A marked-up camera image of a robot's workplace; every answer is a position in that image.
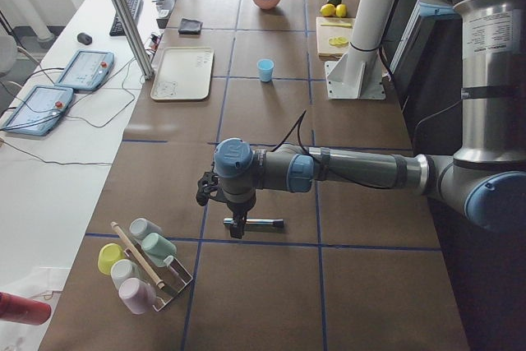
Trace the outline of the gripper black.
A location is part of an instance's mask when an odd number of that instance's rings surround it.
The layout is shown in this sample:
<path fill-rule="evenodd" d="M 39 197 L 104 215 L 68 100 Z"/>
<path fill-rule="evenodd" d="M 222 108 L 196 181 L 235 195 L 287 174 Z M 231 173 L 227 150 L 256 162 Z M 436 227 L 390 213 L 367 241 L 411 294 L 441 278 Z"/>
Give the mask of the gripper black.
<path fill-rule="evenodd" d="M 240 238 L 244 235 L 247 213 L 255 204 L 256 193 L 254 191 L 243 195 L 231 195 L 227 197 L 227 207 L 232 211 L 233 216 L 241 216 L 239 223 L 233 220 L 230 224 L 229 232 L 232 238 Z"/>

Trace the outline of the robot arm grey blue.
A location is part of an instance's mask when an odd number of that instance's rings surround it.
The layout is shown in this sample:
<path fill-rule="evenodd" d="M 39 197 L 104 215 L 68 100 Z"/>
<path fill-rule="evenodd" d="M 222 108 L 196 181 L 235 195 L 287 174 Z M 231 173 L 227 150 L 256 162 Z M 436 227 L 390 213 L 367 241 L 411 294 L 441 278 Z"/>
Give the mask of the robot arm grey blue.
<path fill-rule="evenodd" d="M 377 155 L 280 143 L 217 145 L 197 202 L 231 210 L 241 238 L 259 189 L 307 192 L 314 181 L 412 188 L 492 232 L 525 226 L 525 0 L 420 0 L 424 15 L 462 20 L 462 145 L 453 155 Z"/>

